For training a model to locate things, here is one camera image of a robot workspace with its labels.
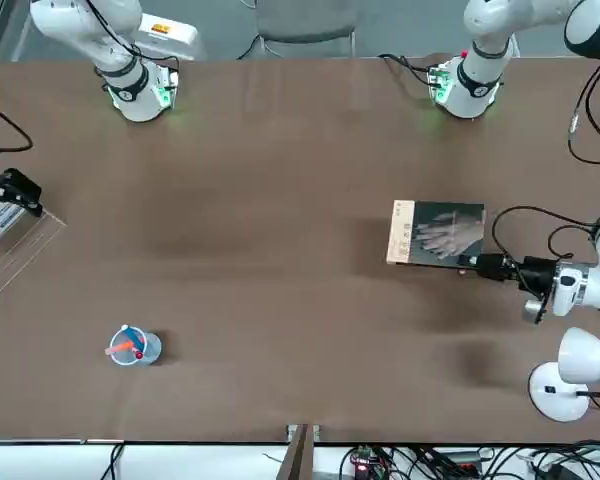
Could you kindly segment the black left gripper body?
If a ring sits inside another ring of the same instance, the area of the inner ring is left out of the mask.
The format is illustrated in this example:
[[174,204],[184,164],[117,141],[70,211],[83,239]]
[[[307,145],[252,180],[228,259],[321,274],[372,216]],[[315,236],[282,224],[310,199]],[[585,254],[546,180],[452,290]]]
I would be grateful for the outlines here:
[[515,281],[521,291],[544,300],[553,288],[557,264],[556,260],[533,256],[517,262],[504,254],[481,254],[479,275],[499,282]]

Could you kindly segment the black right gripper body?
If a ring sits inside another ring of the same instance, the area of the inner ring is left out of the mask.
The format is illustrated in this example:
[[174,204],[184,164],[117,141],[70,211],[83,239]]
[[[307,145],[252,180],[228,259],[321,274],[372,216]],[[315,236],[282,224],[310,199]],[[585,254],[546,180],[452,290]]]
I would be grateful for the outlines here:
[[8,168],[0,174],[0,202],[25,209],[35,217],[41,217],[41,187],[20,170]]

